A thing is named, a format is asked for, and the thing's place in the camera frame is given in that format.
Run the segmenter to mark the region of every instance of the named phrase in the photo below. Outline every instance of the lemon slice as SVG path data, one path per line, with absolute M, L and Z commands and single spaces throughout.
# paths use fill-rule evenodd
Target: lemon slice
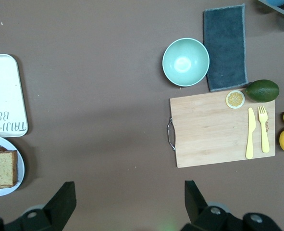
M 239 90 L 233 90 L 226 96 L 226 104 L 230 108 L 237 109 L 244 104 L 244 94 Z

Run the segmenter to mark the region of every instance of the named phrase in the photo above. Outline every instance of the dark gray towel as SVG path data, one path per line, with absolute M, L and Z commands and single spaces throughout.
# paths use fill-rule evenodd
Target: dark gray towel
M 204 45 L 210 65 L 210 91 L 241 87 L 248 83 L 246 71 L 245 5 L 204 11 Z

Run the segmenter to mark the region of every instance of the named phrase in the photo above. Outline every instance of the knife blade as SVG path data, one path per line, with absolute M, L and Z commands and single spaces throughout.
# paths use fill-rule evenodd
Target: knife blade
M 247 150 L 246 158 L 253 158 L 253 131 L 256 128 L 256 119 L 253 109 L 250 107 L 248 109 L 248 135 L 247 135 Z

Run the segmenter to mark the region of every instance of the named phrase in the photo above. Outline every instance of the toast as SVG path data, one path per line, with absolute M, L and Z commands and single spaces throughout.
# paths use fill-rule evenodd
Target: toast
M 10 188 L 17 183 L 17 151 L 0 150 L 0 188 Z

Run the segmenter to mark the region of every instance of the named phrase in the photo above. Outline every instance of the brown table surface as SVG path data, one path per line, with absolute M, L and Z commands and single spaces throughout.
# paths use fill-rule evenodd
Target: brown table surface
M 284 152 L 177 168 L 167 141 L 169 99 L 209 92 L 204 78 L 180 88 L 162 71 L 167 46 L 203 41 L 203 11 L 246 4 L 247 74 L 281 89 L 284 17 L 257 0 L 0 0 L 0 53 L 19 64 L 29 131 L 8 138 L 25 160 L 21 187 L 0 197 L 10 222 L 74 181 L 77 207 L 64 230 L 179 230 L 189 222 L 184 182 L 238 218 L 270 216 L 284 230 Z

